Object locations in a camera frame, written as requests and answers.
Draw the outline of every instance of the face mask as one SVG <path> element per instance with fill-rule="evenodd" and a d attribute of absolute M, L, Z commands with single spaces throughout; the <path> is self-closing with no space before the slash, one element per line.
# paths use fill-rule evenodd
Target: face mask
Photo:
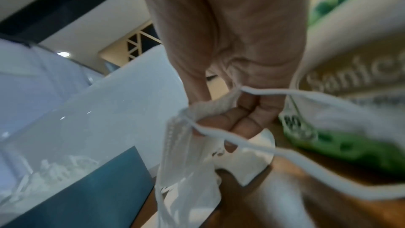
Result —
<path fill-rule="evenodd" d="M 220 201 L 220 194 L 212 153 L 223 144 L 223 140 L 238 145 L 238 150 L 240 151 L 251 150 L 286 158 L 322 183 L 356 198 L 388 200 L 405 196 L 405 185 L 365 186 L 357 184 L 332 173 L 293 150 L 253 144 L 233 133 L 203 127 L 196 123 L 196 121 L 204 117 L 218 115 L 234 107 L 241 91 L 253 95 L 292 95 L 303 97 L 324 105 L 356 113 L 369 119 L 374 126 L 389 129 L 385 121 L 381 120 L 381 117 L 376 117 L 377 114 L 370 112 L 368 109 L 318 92 L 288 89 L 258 90 L 242 87 L 235 88 L 216 101 L 197 103 L 182 110 L 167 125 L 166 140 L 155 190 L 158 205 L 158 213 L 156 215 L 157 227 L 198 227 L 202 224 L 201 220 L 208 217 L 216 207 Z M 193 136 L 193 128 L 206 137 Z M 396 143 L 398 140 L 401 140 L 401 137 L 398 134 L 394 134 L 391 136 L 391 139 L 392 142 Z M 222 165 L 228 165 L 229 169 L 237 166 L 237 164 L 232 164 L 231 162 L 230 160 L 227 164 Z M 161 194 L 161 189 L 164 187 L 176 188 L 176 190 L 173 189 L 168 193 L 165 200 L 163 200 Z M 170 200 L 172 197 L 176 197 L 179 202 L 183 203 L 177 205 L 170 203 L 173 201 Z M 191 218 L 190 210 L 194 210 L 194 215 L 198 217 Z"/>

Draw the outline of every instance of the wooden table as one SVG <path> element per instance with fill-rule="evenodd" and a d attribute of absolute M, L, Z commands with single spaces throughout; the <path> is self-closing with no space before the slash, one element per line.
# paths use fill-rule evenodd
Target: wooden table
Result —
<path fill-rule="evenodd" d="M 278 147 L 293 148 L 285 139 L 280 124 L 269 128 Z M 294 149 L 356 182 L 370 185 L 400 182 L 339 160 Z M 362 201 L 342 195 L 280 157 L 275 157 L 271 166 L 246 187 L 241 187 L 225 171 L 218 171 L 218 174 L 222 178 L 219 188 L 222 201 L 202 227 L 303 227 L 302 215 L 296 210 L 301 202 L 316 227 L 405 227 L 405 200 Z M 132 228 L 140 228 L 156 211 L 152 191 Z"/>

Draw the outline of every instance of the hand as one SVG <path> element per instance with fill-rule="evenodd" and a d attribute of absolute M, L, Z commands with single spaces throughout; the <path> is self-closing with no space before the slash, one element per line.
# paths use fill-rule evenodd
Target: hand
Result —
<path fill-rule="evenodd" d="M 289 86 L 306 43 L 308 0 L 146 0 L 190 104 L 211 100 L 205 72 L 231 88 Z M 284 96 L 242 94 L 238 106 L 199 121 L 251 138 L 284 106 Z M 229 152 L 236 147 L 225 145 Z"/>

